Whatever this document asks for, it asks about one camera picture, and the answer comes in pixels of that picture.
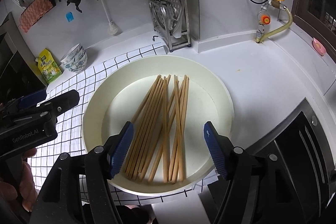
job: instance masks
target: white bowl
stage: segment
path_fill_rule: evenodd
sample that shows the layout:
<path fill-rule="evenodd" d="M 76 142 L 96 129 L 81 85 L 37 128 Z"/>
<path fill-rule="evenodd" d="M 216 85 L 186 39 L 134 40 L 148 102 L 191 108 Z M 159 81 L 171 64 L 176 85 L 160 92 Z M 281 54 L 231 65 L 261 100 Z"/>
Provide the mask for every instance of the white bowl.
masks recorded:
<path fill-rule="evenodd" d="M 66 68 L 71 72 L 80 73 L 83 70 L 85 70 L 86 63 L 87 63 L 87 54 L 84 51 L 83 56 L 79 60 L 77 60 L 76 63 L 72 64 L 71 66 L 68 65 L 66 66 Z"/>
<path fill-rule="evenodd" d="M 157 75 L 171 74 L 168 96 L 173 89 L 174 74 L 190 78 L 184 131 L 185 175 L 183 182 L 163 183 L 162 158 L 152 183 L 147 183 L 152 163 L 142 182 L 128 180 L 124 173 L 109 182 L 126 192 L 159 196 L 177 193 L 202 180 L 214 168 L 204 141 L 203 127 L 214 124 L 220 135 L 229 136 L 234 111 L 229 92 L 223 82 L 208 69 L 189 59 L 176 56 L 152 56 L 133 61 L 112 73 L 93 94 L 84 114 L 82 134 L 86 151 L 103 145 L 130 121 Z M 170 150 L 175 135 L 170 132 Z"/>
<path fill-rule="evenodd" d="M 84 49 L 80 43 L 73 46 L 61 59 L 61 63 L 63 65 L 67 65 L 69 63 L 75 63 L 75 56 L 77 59 L 80 59 L 84 54 Z"/>

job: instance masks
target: human hand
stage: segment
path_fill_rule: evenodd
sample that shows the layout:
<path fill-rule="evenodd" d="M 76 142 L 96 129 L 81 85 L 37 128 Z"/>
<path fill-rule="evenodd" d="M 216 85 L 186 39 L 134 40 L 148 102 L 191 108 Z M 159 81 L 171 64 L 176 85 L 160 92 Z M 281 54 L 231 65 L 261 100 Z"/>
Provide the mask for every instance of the human hand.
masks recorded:
<path fill-rule="evenodd" d="M 32 148 L 22 155 L 22 159 L 33 157 L 36 154 L 37 149 Z M 19 185 L 20 194 L 23 198 L 22 206 L 30 211 L 35 204 L 37 198 L 37 192 L 35 190 L 35 184 L 33 175 L 29 164 L 25 161 L 22 162 L 22 180 Z M 0 182 L 0 192 L 8 201 L 15 200 L 17 198 L 17 191 L 14 186 L 6 182 Z"/>

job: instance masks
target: stacked bowls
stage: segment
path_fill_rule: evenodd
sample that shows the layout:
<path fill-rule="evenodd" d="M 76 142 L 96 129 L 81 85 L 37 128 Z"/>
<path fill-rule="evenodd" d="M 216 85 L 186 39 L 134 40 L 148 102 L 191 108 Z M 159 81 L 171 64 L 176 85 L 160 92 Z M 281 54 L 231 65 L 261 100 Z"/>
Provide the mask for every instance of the stacked bowls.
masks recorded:
<path fill-rule="evenodd" d="M 82 45 L 72 47 L 62 58 L 61 63 L 71 72 L 83 71 L 87 63 L 87 54 Z"/>

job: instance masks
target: stove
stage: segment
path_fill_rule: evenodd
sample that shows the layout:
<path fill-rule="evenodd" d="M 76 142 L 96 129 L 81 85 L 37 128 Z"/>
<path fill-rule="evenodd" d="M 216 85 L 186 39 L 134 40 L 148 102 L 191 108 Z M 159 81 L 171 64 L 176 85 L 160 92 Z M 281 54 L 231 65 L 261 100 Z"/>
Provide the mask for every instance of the stove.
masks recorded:
<path fill-rule="evenodd" d="M 278 157 L 293 183 L 306 223 L 314 223 L 336 190 L 335 166 L 324 130 L 307 99 L 246 151 L 264 158 L 270 154 Z M 227 186 L 221 177 L 208 185 L 217 209 Z M 248 207 L 254 207 L 253 202 L 247 204 L 245 212 L 251 211 Z"/>

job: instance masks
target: wooden chopstick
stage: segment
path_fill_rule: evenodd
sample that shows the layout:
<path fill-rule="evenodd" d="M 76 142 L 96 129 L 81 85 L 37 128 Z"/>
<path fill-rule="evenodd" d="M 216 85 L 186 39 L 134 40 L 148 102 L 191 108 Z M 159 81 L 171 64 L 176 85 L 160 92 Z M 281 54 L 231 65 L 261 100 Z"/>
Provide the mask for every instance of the wooden chopstick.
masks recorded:
<path fill-rule="evenodd" d="M 169 113 L 170 111 L 170 108 L 171 108 L 171 105 L 173 104 L 173 101 L 174 101 L 174 97 L 175 97 L 175 92 L 174 90 L 172 91 L 171 95 L 170 95 L 170 99 L 169 99 L 169 103 L 168 103 L 168 107 L 167 107 L 167 113 Z M 174 115 L 172 114 L 170 117 L 169 117 L 169 122 L 168 122 L 168 126 L 167 126 L 167 131 L 170 132 L 170 128 L 173 124 L 173 120 L 174 120 L 174 117 L 175 117 L 175 112 L 174 112 Z M 152 144 L 152 147 L 146 157 L 146 161 L 144 163 L 144 166 L 142 168 L 142 171 L 141 171 L 141 174 L 140 174 L 140 181 L 142 181 L 147 173 L 147 170 L 148 170 L 148 167 L 149 167 L 149 164 L 151 163 L 151 160 L 152 160 L 152 157 L 153 157 L 153 154 L 154 154 L 154 151 L 155 151 L 155 147 L 157 146 L 158 144 L 158 141 L 159 141 L 159 138 L 161 136 L 161 133 L 162 133 L 162 129 L 163 129 L 163 126 L 162 126 L 162 123 L 161 123 L 161 128 L 159 130 L 159 134 L 156 135 L 155 139 L 154 139 L 154 142 Z"/>
<path fill-rule="evenodd" d="M 138 119 L 138 117 L 139 117 L 139 115 L 140 115 L 140 113 L 141 113 L 141 111 L 142 111 L 142 109 L 143 109 L 145 103 L 147 102 L 147 99 L 148 99 L 148 97 L 149 97 L 149 94 L 151 93 L 152 89 L 155 88 L 155 82 L 158 81 L 158 80 L 160 79 L 160 77 L 161 77 L 161 75 L 158 75 L 158 76 L 156 77 L 154 83 L 152 84 L 151 88 L 148 90 L 147 94 L 145 95 L 145 97 L 143 98 L 141 104 L 139 105 L 139 107 L 138 107 L 136 113 L 134 114 L 134 116 L 133 116 L 133 118 L 132 118 L 132 120 L 131 120 L 131 123 L 134 124 L 134 123 L 137 121 L 137 119 Z"/>
<path fill-rule="evenodd" d="M 178 98 L 181 97 L 181 94 L 182 94 L 182 89 L 179 90 Z M 173 125 L 173 121 L 174 121 L 174 118 L 175 118 L 175 114 L 176 114 L 176 108 L 174 107 L 173 110 L 172 110 L 172 113 L 171 113 L 171 115 L 170 115 L 170 117 L 169 117 L 168 129 L 167 129 L 168 132 L 170 132 L 171 127 L 172 127 L 172 125 Z M 154 151 L 155 151 L 156 144 L 157 144 L 157 142 L 158 142 L 158 140 L 159 140 L 160 137 L 161 137 L 161 140 L 162 140 L 162 131 L 161 131 L 161 134 L 159 134 L 159 135 L 157 136 L 157 139 L 156 139 L 156 141 L 154 142 L 154 145 L 153 145 L 152 148 L 151 148 L 151 151 L 150 151 L 150 153 L 149 153 L 149 155 L 148 155 L 148 157 L 147 157 L 145 166 L 144 166 L 144 168 L 143 168 L 143 170 L 142 170 L 142 173 L 141 173 L 141 175 L 140 175 L 140 179 L 143 179 L 143 178 L 145 177 L 145 175 L 146 175 L 148 166 L 149 166 L 149 164 L 150 164 L 150 162 L 151 162 L 151 160 L 152 160 L 152 157 L 153 157 L 153 154 L 154 154 Z M 160 159 L 161 159 L 161 156 L 162 156 L 162 151 L 163 151 L 163 145 L 162 145 L 162 142 L 161 142 L 161 144 L 160 144 L 160 146 L 159 146 L 159 149 L 158 149 L 158 151 L 157 151 L 157 155 L 156 155 L 156 157 L 155 157 L 153 166 L 152 166 L 152 170 L 151 170 L 151 172 L 150 172 L 150 174 L 149 174 L 149 177 L 148 177 L 148 180 L 147 180 L 148 182 L 152 182 L 153 179 L 154 179 L 154 177 L 155 177 L 156 170 L 157 170 L 157 168 L 158 168 L 158 166 L 159 166 L 159 162 L 160 162 Z"/>
<path fill-rule="evenodd" d="M 148 125 L 147 121 L 149 120 L 148 116 L 150 116 L 152 111 L 153 111 L 153 102 L 154 102 L 155 96 L 158 93 L 159 89 L 161 88 L 162 84 L 163 84 L 163 80 L 160 78 L 160 80 L 158 81 L 155 89 L 152 90 L 153 93 L 151 91 L 150 97 L 148 98 L 148 101 L 147 101 L 148 104 L 146 103 L 146 109 L 145 109 L 145 112 L 142 115 L 142 123 L 141 123 L 141 126 L 139 127 L 139 129 L 137 130 L 137 137 L 136 137 L 136 140 L 135 140 L 134 149 L 132 150 L 131 157 L 130 157 L 130 160 L 129 160 L 129 163 L 128 163 L 128 166 L 127 166 L 127 169 L 126 169 L 126 175 L 129 178 L 130 178 L 130 176 L 132 177 L 132 175 L 133 175 L 134 167 L 135 167 L 135 164 L 136 164 L 136 162 L 134 161 L 134 158 L 137 159 L 137 156 L 139 154 L 139 150 L 140 150 L 139 143 L 142 143 L 142 140 L 143 140 L 143 135 L 142 135 L 143 129 L 144 129 L 144 127 L 147 128 L 147 125 Z"/>
<path fill-rule="evenodd" d="M 168 75 L 168 78 L 167 78 L 167 85 L 166 85 L 166 88 L 167 88 L 167 92 L 168 92 L 168 85 L 169 85 L 169 81 L 170 81 L 170 78 L 171 78 L 171 75 Z M 173 99 L 174 97 L 173 96 L 170 96 L 170 99 L 169 99 L 169 102 L 168 102 L 168 106 L 167 106 L 167 114 L 169 113 L 169 110 L 170 110 L 170 107 L 173 103 Z M 153 138 L 153 131 L 154 131 L 154 128 L 156 126 L 156 121 L 158 119 L 158 115 L 160 113 L 160 109 L 161 109 L 161 104 L 163 102 L 163 98 L 161 99 L 160 103 L 159 103 L 159 106 L 157 107 L 157 110 L 156 110 L 156 113 L 155 113 L 155 116 L 154 116 L 154 122 L 152 123 L 151 125 L 151 128 L 149 130 L 149 135 L 148 135 L 148 140 L 146 142 L 146 145 L 144 147 L 144 151 L 143 151 L 143 155 L 142 155 L 142 158 L 141 158 L 141 162 L 140 162 L 140 166 L 139 166 L 139 169 L 138 169 L 138 172 L 139 173 L 142 173 L 142 169 L 145 165 L 145 162 L 147 160 L 147 153 L 148 153 L 148 150 L 149 150 L 149 147 L 150 147 L 150 144 L 151 144 L 151 139 Z M 163 126 L 163 123 L 161 122 L 161 128 L 159 130 L 159 132 L 161 132 L 162 130 L 162 126 Z"/>
<path fill-rule="evenodd" d="M 157 86 L 157 83 L 159 82 L 161 78 L 161 75 L 158 75 L 154 81 L 154 83 L 152 84 L 151 88 L 148 90 L 147 94 L 145 95 L 144 99 L 142 100 L 140 106 L 138 107 L 137 111 L 135 112 L 131 122 L 134 124 L 135 121 L 137 120 L 138 116 L 140 115 L 140 112 L 141 110 L 143 109 L 144 105 L 148 102 L 148 105 L 150 103 L 150 100 L 148 100 L 149 98 L 152 97 L 153 93 L 154 93 L 154 90 L 155 90 L 155 87 Z M 135 132 L 135 135 L 133 137 L 133 140 L 132 140 L 132 144 L 130 146 L 130 149 L 128 150 L 128 153 L 127 153 L 127 157 L 126 157 L 126 160 L 124 162 L 124 172 L 126 172 L 126 169 L 127 169 L 127 166 L 129 164 L 129 161 L 130 161 L 130 158 L 131 158 L 131 153 L 134 149 L 134 146 L 135 146 L 135 140 L 137 138 L 137 130 Z"/>
<path fill-rule="evenodd" d="M 132 160 L 132 157 L 131 157 L 131 167 L 130 167 L 130 171 L 129 171 L 129 174 L 128 174 L 128 178 L 129 179 L 131 179 L 133 177 L 133 175 L 135 175 L 135 172 L 134 172 L 135 171 L 135 166 L 137 164 L 137 160 L 138 160 L 138 157 L 139 157 L 140 149 L 141 149 L 143 140 L 144 140 L 146 132 L 147 132 L 147 127 L 148 127 L 148 124 L 150 122 L 152 113 L 155 110 L 156 101 L 157 101 L 158 97 L 161 96 L 161 92 L 160 91 L 161 91 L 161 88 L 162 88 L 162 85 L 163 85 L 163 80 L 160 79 L 159 82 L 160 82 L 160 84 L 156 87 L 156 90 L 154 91 L 154 95 L 153 95 L 153 98 L 151 100 L 149 110 L 146 113 L 147 115 L 146 115 L 146 117 L 144 119 L 143 126 L 140 129 L 140 131 L 139 131 L 139 141 L 134 146 L 135 153 L 134 153 L 133 160 Z"/>
<path fill-rule="evenodd" d="M 175 111 L 176 111 L 176 134 L 177 136 L 177 150 L 176 150 L 176 156 L 180 155 L 182 156 L 182 140 L 181 140 L 181 115 L 180 115 L 180 106 L 179 106 L 179 100 L 178 100 L 178 91 L 177 91 L 177 85 L 176 85 L 176 75 L 174 75 L 175 80 Z"/>
<path fill-rule="evenodd" d="M 180 136 L 181 144 L 183 140 L 184 127 L 185 127 L 185 116 L 186 116 L 186 108 L 187 108 L 187 102 L 188 102 L 188 91 L 189 91 L 189 77 L 187 77 L 187 81 L 185 85 L 185 92 L 184 92 L 184 102 L 183 102 L 183 110 L 182 110 L 182 114 L 184 115 L 184 123 L 181 125 L 181 129 L 182 129 L 181 136 Z M 182 149 L 177 150 L 176 156 L 178 157 L 178 161 L 175 161 L 175 164 L 174 164 L 172 182 L 177 181 L 177 170 L 179 172 L 180 181 L 183 181 L 184 179 L 184 163 L 183 163 Z"/>
<path fill-rule="evenodd" d="M 171 75 L 168 76 L 168 79 L 166 79 L 166 85 L 167 85 L 167 81 L 170 80 L 170 77 Z M 158 94 L 158 97 L 155 101 L 155 106 L 154 106 L 154 109 L 155 111 L 153 111 L 151 117 L 150 117 L 150 120 L 149 120 L 149 124 L 148 124 L 148 127 L 145 131 L 145 135 L 144 135 L 144 140 L 141 144 L 141 149 L 140 149 L 140 152 L 139 152 L 139 156 L 137 158 L 137 163 L 135 165 L 135 169 L 134 169 L 134 172 L 133 172 L 133 179 L 136 179 L 137 178 L 137 175 L 138 173 L 140 173 L 140 163 L 141 161 L 144 161 L 144 150 L 145 150 L 145 147 L 147 145 L 147 142 L 149 140 L 149 143 L 150 143 L 150 140 L 152 138 L 152 132 L 154 130 L 154 127 L 155 127 L 155 124 L 156 124 L 156 121 L 158 119 L 158 115 L 160 113 L 160 109 L 161 109 L 161 104 L 162 104 L 162 94 L 163 94 L 163 91 L 164 91 L 164 81 L 163 80 L 163 84 L 160 88 L 160 91 L 159 91 L 159 94 Z"/>
<path fill-rule="evenodd" d="M 163 182 L 168 182 L 168 145 L 167 145 L 167 80 L 163 79 L 163 118 L 162 118 L 162 127 L 163 127 Z"/>
<path fill-rule="evenodd" d="M 183 110 L 183 102 L 184 102 L 184 93 L 185 93 L 185 85 L 186 85 L 186 75 L 184 76 L 183 79 L 183 83 L 182 83 L 182 95 L 181 95 L 181 100 L 180 100 L 180 104 L 179 104 L 179 108 L 180 108 L 180 113 L 182 113 Z M 173 149 L 172 149 L 172 153 L 171 153 L 171 158 L 170 158 L 170 165 L 169 165 L 169 178 L 168 181 L 172 180 L 173 177 L 173 170 L 174 170 L 174 164 L 175 164 L 175 159 L 176 159 L 176 151 L 177 151 L 177 139 L 178 139 L 178 135 L 177 135 L 177 131 L 175 131 L 175 138 L 174 138 L 174 144 L 173 144 Z"/>

